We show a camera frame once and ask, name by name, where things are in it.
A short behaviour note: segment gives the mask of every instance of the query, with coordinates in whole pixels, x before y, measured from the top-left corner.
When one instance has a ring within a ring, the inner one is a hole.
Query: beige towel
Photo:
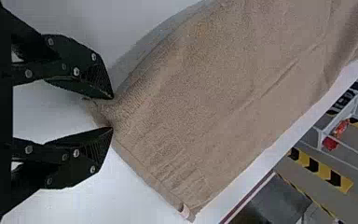
[[[117,153],[193,220],[358,58],[358,0],[203,1],[179,15],[117,62],[129,77],[116,99],[90,105]]]

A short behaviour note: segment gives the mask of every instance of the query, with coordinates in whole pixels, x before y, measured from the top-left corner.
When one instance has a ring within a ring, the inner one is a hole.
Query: black mechanical part
[[[12,50],[22,62],[11,61]],[[98,173],[112,138],[112,128],[44,145],[13,138],[13,86],[38,79],[88,97],[113,97],[100,55],[63,35],[39,34],[0,3],[0,220],[39,189],[72,187]],[[11,171],[12,161],[22,164]]]
[[[44,79],[47,83],[91,98],[112,99],[113,91],[101,56],[64,35],[41,35],[3,9],[11,47],[23,61],[13,63],[13,85]]]

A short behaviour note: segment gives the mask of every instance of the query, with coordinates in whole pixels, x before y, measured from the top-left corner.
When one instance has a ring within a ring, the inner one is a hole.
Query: white table
[[[4,6],[41,33],[63,34],[99,52],[105,65],[149,30],[197,0],[19,0]],[[197,215],[196,223],[219,222],[358,78],[348,66],[330,92]],[[81,96],[43,81],[14,90],[14,134],[44,143],[96,128]],[[186,223],[161,196],[110,150],[103,169],[78,186],[40,190],[8,213],[3,223]]]

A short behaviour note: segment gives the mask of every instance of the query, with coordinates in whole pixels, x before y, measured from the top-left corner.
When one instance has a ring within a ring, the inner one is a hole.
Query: bolt
[[[25,148],[25,153],[26,154],[31,154],[34,151],[34,147],[33,146],[27,146]]]
[[[68,157],[69,157],[68,154],[63,154],[63,155],[62,155],[62,160],[63,160],[63,161],[67,161],[67,160],[68,160]]]
[[[74,151],[74,157],[77,158],[77,157],[79,157],[79,155],[80,155],[79,149],[75,149],[75,151]]]
[[[91,168],[89,168],[89,172],[94,174],[95,173],[95,166],[91,166]]]
[[[47,185],[51,185],[53,183],[53,178],[49,178],[47,181],[46,181],[46,184]]]
[[[74,68],[74,76],[78,77],[79,75],[80,75],[80,70],[77,67],[75,67]]]
[[[25,76],[26,76],[27,78],[31,78],[32,75],[33,75],[33,73],[32,73],[31,70],[29,70],[29,69],[25,70]]]
[[[49,38],[49,39],[48,39],[48,44],[49,44],[50,46],[53,46],[53,45],[54,45],[54,40],[51,39],[51,38]]]

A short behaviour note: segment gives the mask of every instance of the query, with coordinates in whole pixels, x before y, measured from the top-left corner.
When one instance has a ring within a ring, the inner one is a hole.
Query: red object
[[[345,130],[347,130],[349,124],[350,124],[349,119],[342,120],[338,124],[338,126],[335,128],[335,130],[333,131],[332,135],[335,136],[335,138],[337,138],[337,139],[341,138],[341,135],[345,132]],[[338,146],[338,142],[334,141],[333,139],[331,139],[329,137],[326,137],[324,139],[324,141],[322,142],[322,144],[329,151],[333,151]]]

